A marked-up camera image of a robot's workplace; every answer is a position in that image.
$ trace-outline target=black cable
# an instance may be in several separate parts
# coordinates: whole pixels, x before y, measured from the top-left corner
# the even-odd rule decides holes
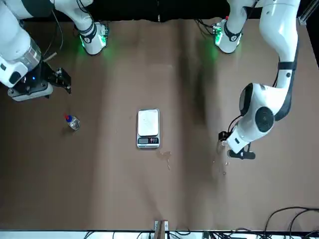
[[[310,233],[308,233],[307,235],[305,235],[305,237],[307,238],[307,237],[309,237],[311,234],[318,233],[318,232],[319,232],[318,229],[313,230],[313,231],[311,231]]]
[[[205,26],[205,27],[213,28],[212,25],[208,25],[208,24],[204,23],[202,19],[196,19],[196,20],[197,20],[200,24],[202,24],[203,26]]]
[[[140,234],[138,235],[138,237],[137,237],[136,239],[138,239],[142,233],[143,233],[143,232],[140,232]]]
[[[83,239],[87,239],[90,235],[92,235],[94,233],[94,231],[88,231]]]
[[[213,32],[209,31],[210,27],[207,27],[207,24],[203,23],[201,20],[199,19],[195,19],[195,22],[198,22],[200,25],[202,25],[204,27],[204,29],[207,31],[209,36],[213,36]]]
[[[254,9],[255,9],[255,7],[256,7],[256,5],[257,5],[257,3],[259,2],[259,0],[255,0],[255,2],[254,2],[254,4],[251,6],[251,11],[250,11],[250,13],[249,13],[249,15],[247,16],[247,20],[251,17],[251,15],[253,14],[253,11],[254,11]]]
[[[231,127],[231,125],[237,120],[237,119],[239,119],[241,117],[241,115],[239,115],[239,116],[237,116],[235,119],[233,119],[233,121],[229,124],[229,126],[228,126],[228,133],[230,132],[230,127]]]
[[[90,17],[92,18],[92,21],[94,22],[93,16],[92,16],[91,13],[88,11],[88,9],[84,6],[84,4],[82,3],[82,1],[81,1],[81,0],[76,0],[76,3],[78,4],[78,6],[79,6],[79,8],[80,8],[80,10],[81,10],[82,12],[87,13],[87,14],[90,15]]]
[[[180,233],[178,231],[175,231],[175,233],[179,234],[180,236],[188,236],[190,234],[190,230],[189,230],[189,228],[187,228],[187,230],[188,230],[188,232],[186,232],[186,233]]]
[[[171,235],[171,236],[174,236],[175,238],[177,238],[177,239],[181,239],[180,237],[178,237],[178,236],[176,236],[175,234],[172,234],[172,233],[170,233],[170,232],[167,232],[167,235],[169,236],[169,235]]]
[[[313,210],[313,209],[306,209],[306,210],[303,210],[303,211],[297,213],[295,215],[295,217],[292,219],[292,221],[290,223],[290,226],[289,226],[289,239],[291,239],[291,233],[292,233],[292,228],[293,228],[294,221],[297,219],[297,217],[299,217],[301,214],[304,214],[306,212],[317,212],[317,213],[319,213],[318,210]]]
[[[268,224],[269,224],[269,221],[270,221],[271,217],[273,217],[273,215],[276,214],[276,213],[279,213],[279,212],[282,212],[282,211],[285,211],[285,210],[290,210],[290,209],[303,209],[304,211],[305,210],[313,210],[313,211],[318,211],[319,212],[319,208],[306,208],[306,207],[299,207],[299,206],[297,206],[297,207],[286,207],[286,208],[278,209],[278,210],[274,211],[273,213],[271,213],[270,216],[267,219],[267,222],[266,222],[265,228],[264,228],[264,235],[263,235],[264,238],[266,236],[267,227],[268,227]]]
[[[203,36],[203,38],[206,38],[208,36],[211,37],[210,34],[208,34],[208,33],[203,31],[203,29],[200,27],[199,23],[196,20],[194,20],[194,21],[196,22],[196,25],[197,25],[197,27],[198,27],[198,29],[200,31],[200,34]]]

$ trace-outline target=white robotic arm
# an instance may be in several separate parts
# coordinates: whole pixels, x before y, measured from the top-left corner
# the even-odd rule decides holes
[[[275,121],[285,117],[291,107],[292,87],[297,66],[298,35],[296,16],[300,0],[228,0],[231,12],[227,21],[222,21],[221,33],[215,42],[227,53],[235,50],[242,34],[247,13],[244,6],[262,6],[260,32],[266,42],[279,55],[278,73],[273,86],[251,83],[243,90],[240,101],[240,115],[226,140],[230,156],[245,158],[243,148],[270,132]]]
[[[107,27],[94,23],[85,10],[93,0],[0,0],[0,82],[16,101],[49,96],[53,87],[71,93],[71,78],[62,69],[51,70],[41,51],[18,19],[49,16],[53,9],[65,13],[75,23],[83,47],[98,54],[106,46]]]

